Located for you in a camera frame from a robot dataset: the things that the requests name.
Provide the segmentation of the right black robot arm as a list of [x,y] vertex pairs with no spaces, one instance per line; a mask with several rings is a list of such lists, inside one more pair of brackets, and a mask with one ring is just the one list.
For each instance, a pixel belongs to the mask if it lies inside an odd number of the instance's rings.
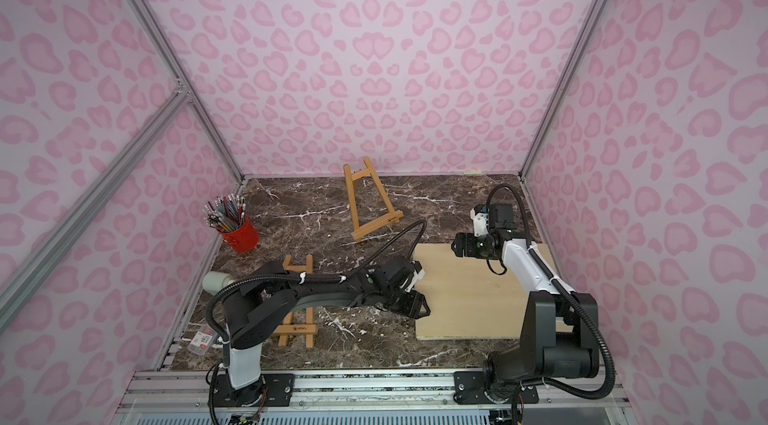
[[597,327],[597,304],[564,283],[539,253],[530,229],[515,226],[514,215],[511,204],[477,205],[470,212],[473,231],[457,234],[451,244],[458,257],[499,261],[528,293],[518,342],[488,355],[480,392],[491,402],[517,406],[524,390],[538,383],[579,398],[602,398],[612,390],[611,381],[596,390],[565,382],[599,371],[607,345]]

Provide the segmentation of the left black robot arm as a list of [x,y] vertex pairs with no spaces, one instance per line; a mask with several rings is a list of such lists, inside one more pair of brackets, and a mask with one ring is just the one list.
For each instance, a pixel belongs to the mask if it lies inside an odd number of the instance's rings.
[[423,276],[421,264],[406,257],[337,274],[291,271],[280,261],[240,280],[207,273],[202,287],[211,299],[205,319],[222,340],[222,360],[209,379],[209,409],[266,402],[262,344],[289,314],[315,307],[379,307],[418,320],[431,313],[426,297],[415,289]]

